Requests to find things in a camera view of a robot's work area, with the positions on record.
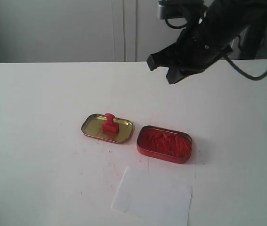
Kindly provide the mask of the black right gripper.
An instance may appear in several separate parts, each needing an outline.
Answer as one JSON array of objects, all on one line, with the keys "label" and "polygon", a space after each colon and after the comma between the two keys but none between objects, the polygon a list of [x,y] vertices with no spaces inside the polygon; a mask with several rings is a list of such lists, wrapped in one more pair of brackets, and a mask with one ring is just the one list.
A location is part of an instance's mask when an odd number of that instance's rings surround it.
[{"label": "black right gripper", "polygon": [[223,56],[232,53],[232,26],[228,22],[189,22],[176,43],[150,54],[150,71],[169,68],[166,79],[170,85],[202,73]]}]

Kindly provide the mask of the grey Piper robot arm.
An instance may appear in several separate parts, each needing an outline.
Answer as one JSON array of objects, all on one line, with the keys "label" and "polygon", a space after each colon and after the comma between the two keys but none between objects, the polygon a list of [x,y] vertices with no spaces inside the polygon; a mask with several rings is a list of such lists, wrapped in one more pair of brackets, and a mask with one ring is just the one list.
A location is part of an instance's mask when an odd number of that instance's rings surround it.
[{"label": "grey Piper robot arm", "polygon": [[264,0],[215,0],[207,7],[202,0],[160,0],[159,17],[169,22],[185,18],[177,40],[147,59],[150,71],[159,67],[168,69],[169,84],[176,84],[194,74],[204,72],[224,58],[237,72],[251,81],[267,77],[267,70],[260,76],[251,76],[228,57],[232,52],[230,42],[267,11]]}]

